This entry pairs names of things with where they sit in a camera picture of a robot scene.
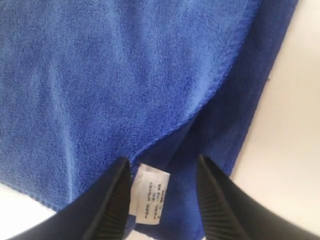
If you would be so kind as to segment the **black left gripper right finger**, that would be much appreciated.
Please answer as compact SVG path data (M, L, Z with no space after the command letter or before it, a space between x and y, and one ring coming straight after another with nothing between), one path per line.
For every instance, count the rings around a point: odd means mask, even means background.
M295 227L244 194L208 157L197 163L197 198L207 240L293 240Z

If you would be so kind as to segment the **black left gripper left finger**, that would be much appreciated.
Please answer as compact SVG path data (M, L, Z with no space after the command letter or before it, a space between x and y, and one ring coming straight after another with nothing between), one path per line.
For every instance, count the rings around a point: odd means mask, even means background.
M130 163L117 158L81 196L15 240L121 240L131 200Z

